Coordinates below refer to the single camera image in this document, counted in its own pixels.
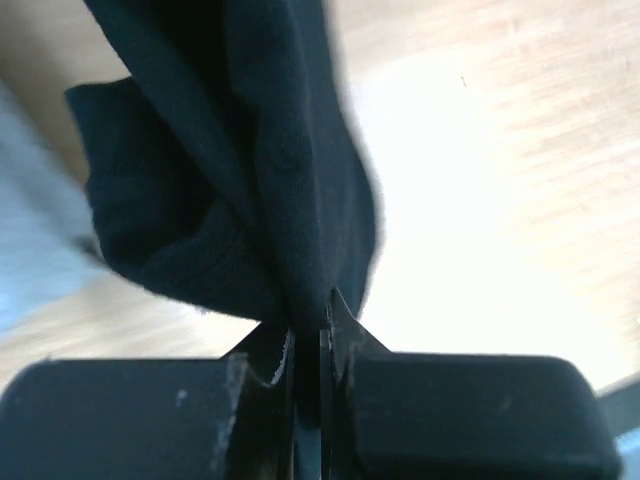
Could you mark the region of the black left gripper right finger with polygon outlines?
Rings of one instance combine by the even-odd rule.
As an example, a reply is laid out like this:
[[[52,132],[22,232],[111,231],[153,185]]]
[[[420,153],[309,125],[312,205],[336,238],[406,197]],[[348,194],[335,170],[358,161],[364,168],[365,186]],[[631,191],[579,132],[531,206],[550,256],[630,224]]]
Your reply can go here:
[[[394,353],[333,291],[320,334],[325,479],[616,479],[589,383],[549,356]]]

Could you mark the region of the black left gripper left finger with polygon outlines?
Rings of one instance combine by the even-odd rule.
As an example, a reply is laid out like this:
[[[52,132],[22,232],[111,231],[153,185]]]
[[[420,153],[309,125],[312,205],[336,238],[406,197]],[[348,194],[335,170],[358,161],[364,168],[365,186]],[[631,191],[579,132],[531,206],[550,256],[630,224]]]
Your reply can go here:
[[[58,359],[1,397],[5,479],[286,479],[293,336],[218,359]]]

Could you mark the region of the black t shirt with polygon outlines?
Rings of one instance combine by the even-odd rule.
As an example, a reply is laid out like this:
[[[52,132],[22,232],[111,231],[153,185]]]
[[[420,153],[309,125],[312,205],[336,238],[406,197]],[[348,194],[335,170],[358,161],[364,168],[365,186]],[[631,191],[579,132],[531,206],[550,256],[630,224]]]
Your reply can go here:
[[[106,263],[145,289],[289,326],[299,415],[319,415],[318,333],[376,249],[319,1],[91,1],[128,69],[68,90]]]

